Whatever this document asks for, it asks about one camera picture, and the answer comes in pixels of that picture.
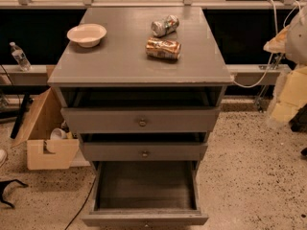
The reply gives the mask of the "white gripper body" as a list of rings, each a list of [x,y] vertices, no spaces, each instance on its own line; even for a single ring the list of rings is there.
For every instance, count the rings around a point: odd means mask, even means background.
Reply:
[[[283,28],[274,38],[266,42],[263,49],[274,54],[285,53],[288,29],[288,26]]]

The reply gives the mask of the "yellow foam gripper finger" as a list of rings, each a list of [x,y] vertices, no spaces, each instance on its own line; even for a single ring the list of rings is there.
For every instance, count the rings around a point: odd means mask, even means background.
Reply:
[[[307,104],[307,66],[282,72],[273,89],[267,110],[268,126],[285,126]]]

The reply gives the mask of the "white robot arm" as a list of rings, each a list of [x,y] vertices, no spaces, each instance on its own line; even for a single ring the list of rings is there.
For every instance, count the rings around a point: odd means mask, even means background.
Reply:
[[[300,9],[290,24],[263,49],[282,53],[295,63],[294,70],[281,73],[277,78],[268,109],[270,121],[286,124],[307,104],[307,6]]]

